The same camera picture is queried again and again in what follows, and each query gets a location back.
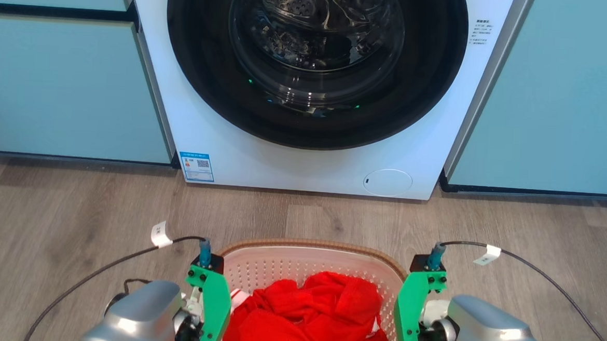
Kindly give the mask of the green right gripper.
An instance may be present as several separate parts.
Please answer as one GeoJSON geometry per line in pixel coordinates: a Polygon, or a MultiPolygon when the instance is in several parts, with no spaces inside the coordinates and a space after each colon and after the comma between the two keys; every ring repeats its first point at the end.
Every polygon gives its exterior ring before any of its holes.
{"type": "Polygon", "coordinates": [[[421,314],[428,293],[447,288],[445,272],[416,271],[408,274],[394,304],[393,319],[397,341],[420,341],[421,314]]]}

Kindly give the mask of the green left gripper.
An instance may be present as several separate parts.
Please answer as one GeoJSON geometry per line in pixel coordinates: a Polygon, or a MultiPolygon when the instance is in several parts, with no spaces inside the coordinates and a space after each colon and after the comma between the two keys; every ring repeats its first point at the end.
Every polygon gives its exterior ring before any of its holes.
{"type": "Polygon", "coordinates": [[[191,265],[186,283],[202,290],[203,324],[198,341],[222,341],[231,319],[232,300],[226,278],[216,271],[191,265]]]}

